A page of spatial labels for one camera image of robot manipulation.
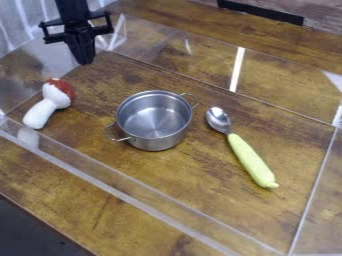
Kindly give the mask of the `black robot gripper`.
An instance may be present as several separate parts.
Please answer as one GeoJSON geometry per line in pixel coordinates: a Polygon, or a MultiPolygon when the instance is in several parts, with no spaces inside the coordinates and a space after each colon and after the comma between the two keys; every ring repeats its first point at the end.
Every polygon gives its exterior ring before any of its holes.
{"type": "Polygon", "coordinates": [[[41,21],[38,27],[46,44],[64,42],[78,64],[95,58],[95,37],[113,32],[111,13],[91,11],[87,0],[54,0],[60,17],[41,21]]]}

